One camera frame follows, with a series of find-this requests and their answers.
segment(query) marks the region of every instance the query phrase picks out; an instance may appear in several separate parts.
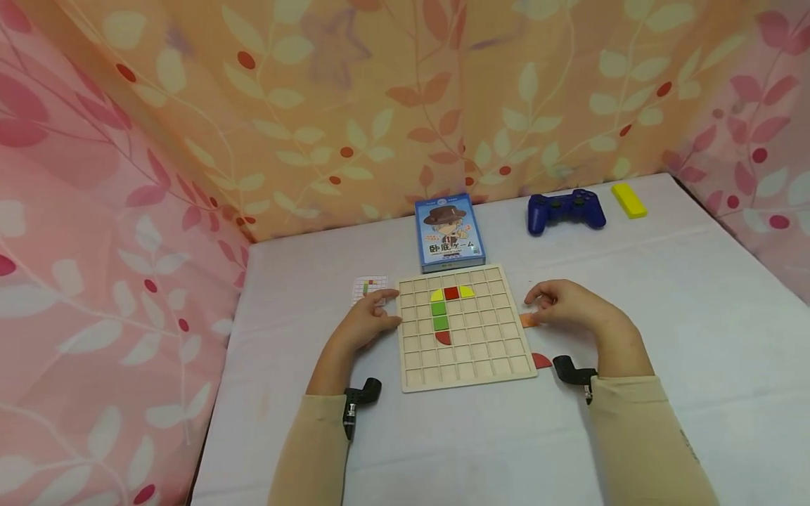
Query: blue game controller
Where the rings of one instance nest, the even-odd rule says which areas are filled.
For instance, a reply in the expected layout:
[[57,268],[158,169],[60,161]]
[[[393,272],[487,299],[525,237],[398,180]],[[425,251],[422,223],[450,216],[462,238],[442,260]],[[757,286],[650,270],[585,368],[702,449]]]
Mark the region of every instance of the blue game controller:
[[608,222],[599,204],[596,193],[586,189],[576,189],[568,195],[546,197],[532,195],[529,198],[529,233],[539,236],[546,229],[546,223],[561,219],[583,222],[591,228],[602,228]]

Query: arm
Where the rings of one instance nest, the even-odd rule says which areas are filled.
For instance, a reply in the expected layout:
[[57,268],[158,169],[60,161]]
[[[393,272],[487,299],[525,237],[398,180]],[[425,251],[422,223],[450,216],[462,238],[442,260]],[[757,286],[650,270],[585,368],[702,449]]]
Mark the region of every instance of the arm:
[[355,354],[402,321],[375,306],[378,290],[352,307],[323,348],[275,468],[268,506],[340,506],[349,441],[343,409]]
[[575,323],[596,339],[593,422],[612,504],[718,504],[647,355],[641,333],[616,306],[566,280],[532,288],[538,321]]

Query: white table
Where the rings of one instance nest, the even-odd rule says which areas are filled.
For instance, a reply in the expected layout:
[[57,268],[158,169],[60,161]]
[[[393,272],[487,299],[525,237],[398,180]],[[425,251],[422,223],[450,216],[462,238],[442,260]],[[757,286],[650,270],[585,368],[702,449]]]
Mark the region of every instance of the white table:
[[[810,311],[669,176],[631,184],[649,216],[627,219],[610,185],[595,186],[601,232],[561,223],[534,238],[526,198],[476,206],[488,260],[516,300],[569,278],[633,318],[721,504],[807,504]],[[412,217],[251,249],[194,506],[265,503],[309,374],[363,274],[419,274]],[[586,338],[526,333],[533,351],[595,364]],[[404,394],[391,336],[359,359],[352,384],[368,376],[383,390],[358,418],[347,506],[602,503],[582,393],[552,369]]]

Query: beige sleeve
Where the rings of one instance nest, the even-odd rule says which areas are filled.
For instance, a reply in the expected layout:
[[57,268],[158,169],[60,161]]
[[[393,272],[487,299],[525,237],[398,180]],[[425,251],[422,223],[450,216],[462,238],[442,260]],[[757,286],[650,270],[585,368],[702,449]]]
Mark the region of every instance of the beige sleeve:
[[590,416],[611,504],[718,504],[658,377],[595,377],[592,389]]
[[340,506],[349,449],[345,406],[345,395],[301,399],[275,467],[268,506]]

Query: black mount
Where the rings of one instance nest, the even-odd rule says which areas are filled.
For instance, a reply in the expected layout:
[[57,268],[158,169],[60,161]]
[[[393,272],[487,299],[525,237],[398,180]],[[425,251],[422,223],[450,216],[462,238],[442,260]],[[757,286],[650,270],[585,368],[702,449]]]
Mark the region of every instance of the black mount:
[[571,357],[568,355],[554,357],[552,363],[554,364],[554,370],[557,373],[557,377],[560,378],[560,381],[567,383],[568,385],[580,385],[585,387],[585,400],[588,404],[590,404],[590,400],[592,399],[590,391],[590,379],[591,377],[596,376],[596,369],[577,369],[573,366],[573,360],[571,360]]
[[367,404],[374,404],[380,398],[382,382],[377,378],[368,378],[363,385],[363,389],[348,388],[343,391],[346,394],[346,407],[343,409],[343,429],[346,437],[351,441],[354,437],[355,420],[357,418],[356,408]]

